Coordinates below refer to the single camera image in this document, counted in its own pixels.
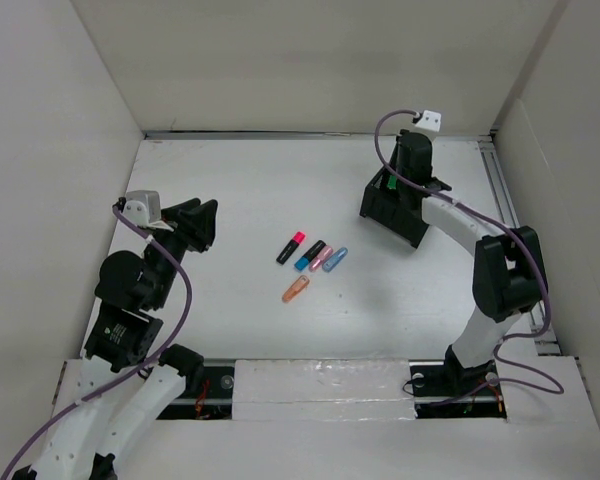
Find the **pink cap black highlighter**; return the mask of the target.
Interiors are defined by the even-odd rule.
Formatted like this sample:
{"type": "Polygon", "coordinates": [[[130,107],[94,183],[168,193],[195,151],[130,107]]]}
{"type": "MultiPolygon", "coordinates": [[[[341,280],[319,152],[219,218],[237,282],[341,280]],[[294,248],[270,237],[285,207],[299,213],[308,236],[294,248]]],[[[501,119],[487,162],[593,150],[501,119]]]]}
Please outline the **pink cap black highlighter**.
{"type": "Polygon", "coordinates": [[[291,255],[298,249],[305,238],[306,234],[304,232],[297,231],[282,249],[280,254],[276,257],[276,262],[279,265],[284,265],[289,260],[291,255]]]}

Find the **blue translucent marker cap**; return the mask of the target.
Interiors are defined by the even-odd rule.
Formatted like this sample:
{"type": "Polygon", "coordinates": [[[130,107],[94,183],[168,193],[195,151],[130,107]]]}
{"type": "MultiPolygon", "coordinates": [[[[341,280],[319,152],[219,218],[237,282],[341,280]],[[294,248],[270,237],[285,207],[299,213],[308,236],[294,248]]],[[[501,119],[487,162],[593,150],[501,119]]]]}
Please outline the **blue translucent marker cap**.
{"type": "Polygon", "coordinates": [[[348,249],[346,247],[339,248],[334,253],[332,253],[327,260],[323,262],[322,269],[325,272],[331,272],[347,256],[347,254],[348,249]]]}

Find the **blue cap black highlighter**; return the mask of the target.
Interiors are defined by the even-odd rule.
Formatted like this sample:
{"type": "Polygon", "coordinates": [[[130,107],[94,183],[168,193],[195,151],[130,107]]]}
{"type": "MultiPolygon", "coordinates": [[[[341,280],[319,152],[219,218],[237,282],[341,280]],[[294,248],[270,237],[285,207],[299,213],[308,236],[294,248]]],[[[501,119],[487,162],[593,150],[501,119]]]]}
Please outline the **blue cap black highlighter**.
{"type": "Polygon", "coordinates": [[[302,272],[309,264],[318,256],[318,254],[326,247],[323,240],[316,241],[294,264],[294,268],[298,272],[302,272]]]}

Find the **orange translucent marker cap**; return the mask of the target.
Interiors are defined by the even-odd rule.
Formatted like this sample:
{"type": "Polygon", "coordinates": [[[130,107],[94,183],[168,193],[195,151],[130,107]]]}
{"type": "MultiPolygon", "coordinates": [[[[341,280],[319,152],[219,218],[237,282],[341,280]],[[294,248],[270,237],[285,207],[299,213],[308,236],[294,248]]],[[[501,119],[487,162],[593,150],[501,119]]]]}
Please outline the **orange translucent marker cap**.
{"type": "Polygon", "coordinates": [[[309,285],[310,279],[306,275],[300,275],[283,293],[282,302],[289,303],[297,295],[303,292],[309,285]]]}

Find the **pink translucent marker cap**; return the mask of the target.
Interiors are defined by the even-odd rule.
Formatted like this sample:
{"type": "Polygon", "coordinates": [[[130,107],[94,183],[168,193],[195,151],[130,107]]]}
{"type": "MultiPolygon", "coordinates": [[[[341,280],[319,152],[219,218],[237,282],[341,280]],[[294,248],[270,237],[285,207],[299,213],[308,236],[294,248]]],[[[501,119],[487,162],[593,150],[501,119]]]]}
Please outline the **pink translucent marker cap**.
{"type": "Polygon", "coordinates": [[[316,255],[316,257],[310,262],[308,266],[309,271],[316,271],[332,254],[333,248],[330,246],[324,246],[316,255]]]}

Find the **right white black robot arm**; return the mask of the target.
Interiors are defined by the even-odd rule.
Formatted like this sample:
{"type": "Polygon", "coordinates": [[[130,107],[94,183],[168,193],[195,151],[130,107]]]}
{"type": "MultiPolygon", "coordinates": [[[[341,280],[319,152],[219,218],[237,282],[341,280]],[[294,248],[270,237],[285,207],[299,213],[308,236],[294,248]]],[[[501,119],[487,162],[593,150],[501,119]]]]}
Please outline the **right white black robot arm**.
{"type": "Polygon", "coordinates": [[[413,368],[408,383],[415,396],[445,404],[497,387],[497,354],[519,317],[547,298],[548,283],[537,233],[503,225],[452,198],[450,186],[433,174],[432,157],[426,136],[403,130],[389,166],[399,205],[415,219],[411,242],[435,227],[473,258],[475,308],[466,327],[442,364],[413,368]]]}

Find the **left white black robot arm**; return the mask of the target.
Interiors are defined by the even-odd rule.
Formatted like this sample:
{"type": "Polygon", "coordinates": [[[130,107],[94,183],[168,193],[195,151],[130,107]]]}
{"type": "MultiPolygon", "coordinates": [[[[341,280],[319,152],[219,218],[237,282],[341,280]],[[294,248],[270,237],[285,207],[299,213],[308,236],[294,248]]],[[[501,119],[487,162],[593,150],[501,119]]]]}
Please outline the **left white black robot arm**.
{"type": "Polygon", "coordinates": [[[75,400],[40,427],[4,479],[116,479],[131,450],[180,396],[205,396],[204,358],[176,343],[193,291],[182,266],[216,233],[216,200],[163,208],[155,191],[119,198],[116,219],[145,241],[101,264],[96,321],[86,339],[75,400]]]}

